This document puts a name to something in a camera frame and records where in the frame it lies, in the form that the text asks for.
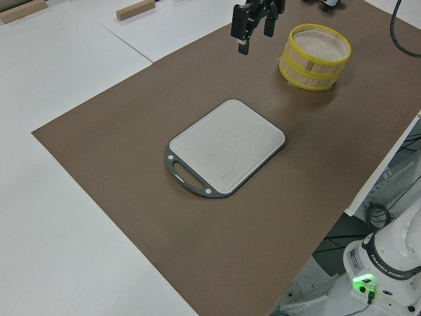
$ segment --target brown paper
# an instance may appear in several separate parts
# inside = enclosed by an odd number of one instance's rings
[[[260,25],[248,56],[221,28],[34,132],[200,316],[269,312],[419,111],[421,63],[392,44],[390,15],[343,5],[288,1],[274,37]],[[327,92],[288,86],[278,70],[290,30],[308,22],[353,47]],[[421,51],[420,30],[396,29]],[[172,178],[164,149],[231,98],[289,143],[232,197],[203,199]]]

